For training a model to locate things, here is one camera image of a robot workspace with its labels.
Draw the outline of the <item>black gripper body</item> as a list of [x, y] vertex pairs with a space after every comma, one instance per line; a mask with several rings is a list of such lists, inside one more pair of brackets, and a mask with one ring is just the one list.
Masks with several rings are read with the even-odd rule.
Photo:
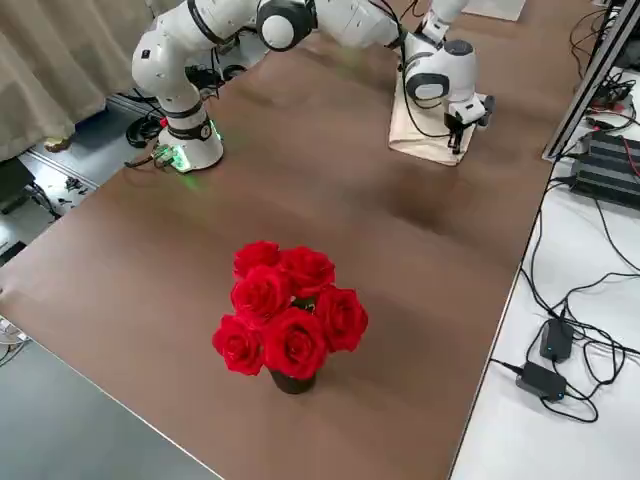
[[489, 127], [492, 114], [495, 110], [496, 99], [493, 95], [486, 95], [482, 99], [482, 104], [485, 112], [484, 115], [477, 121], [477, 127], [479, 129], [486, 129]]

